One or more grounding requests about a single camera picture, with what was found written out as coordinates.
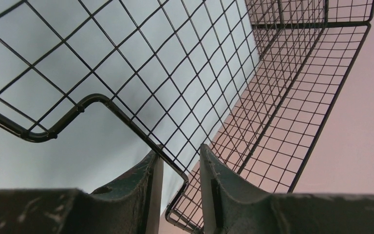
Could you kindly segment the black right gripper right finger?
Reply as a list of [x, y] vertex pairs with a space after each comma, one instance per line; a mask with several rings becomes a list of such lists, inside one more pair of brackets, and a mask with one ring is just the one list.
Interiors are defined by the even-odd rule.
[[374, 234], [374, 195], [269, 193], [200, 146], [206, 234]]

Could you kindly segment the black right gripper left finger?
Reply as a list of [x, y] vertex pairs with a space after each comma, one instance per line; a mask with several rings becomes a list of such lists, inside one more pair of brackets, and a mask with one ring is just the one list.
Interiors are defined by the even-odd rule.
[[138, 164], [88, 194], [76, 188], [0, 190], [0, 234], [156, 234], [163, 160]]

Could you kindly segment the light blue clipboard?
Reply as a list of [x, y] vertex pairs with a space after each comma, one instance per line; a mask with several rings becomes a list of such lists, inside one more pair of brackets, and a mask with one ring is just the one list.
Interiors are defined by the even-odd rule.
[[207, 143], [246, 151], [253, 0], [0, 0], [0, 189], [91, 192], [162, 145], [161, 206]]

